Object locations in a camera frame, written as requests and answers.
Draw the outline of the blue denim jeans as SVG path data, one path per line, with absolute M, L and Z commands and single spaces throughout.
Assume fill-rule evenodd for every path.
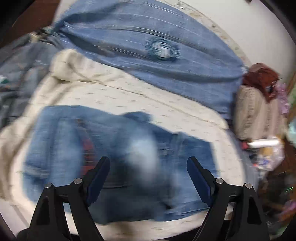
M 194 156 L 216 175 L 208 142 L 153 125 L 143 112 L 114 115 L 85 106 L 41 111 L 23 163 L 23 190 L 36 202 L 45 184 L 70 184 L 103 156 L 110 171 L 89 208 L 95 222 L 170 221 L 207 209 L 186 163 Z

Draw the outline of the white bottle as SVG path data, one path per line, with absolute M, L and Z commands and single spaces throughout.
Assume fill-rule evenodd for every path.
M 250 149 L 275 147 L 278 144 L 280 144 L 280 140 L 278 138 L 258 139 L 247 143 Z

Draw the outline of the beige cloth bundle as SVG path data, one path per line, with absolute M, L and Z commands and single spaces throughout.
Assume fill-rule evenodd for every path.
M 241 85 L 236 95 L 233 124 L 240 140 L 281 137 L 285 117 L 277 98 L 267 102 L 258 89 Z

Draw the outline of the cream leaf-print bedsheet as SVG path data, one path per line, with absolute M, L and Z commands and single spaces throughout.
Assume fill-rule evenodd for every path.
M 157 126 L 210 142 L 218 174 L 230 184 L 245 182 L 227 122 L 217 112 L 67 49 L 53 57 L 22 116 L 1 130 L 1 199 L 25 221 L 31 219 L 34 204 L 22 191 L 21 168 L 36 118 L 50 105 L 84 105 L 112 114 L 142 111 Z

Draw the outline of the grey-blue patterned pillow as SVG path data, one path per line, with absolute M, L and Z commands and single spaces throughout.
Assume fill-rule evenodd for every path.
M 1 128 L 19 118 L 62 49 L 54 35 L 26 34 L 1 48 Z

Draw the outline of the dark brown wooden headboard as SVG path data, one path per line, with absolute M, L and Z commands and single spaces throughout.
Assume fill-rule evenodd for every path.
M 1 47 L 50 25 L 59 3 L 57 0 L 1 0 Z

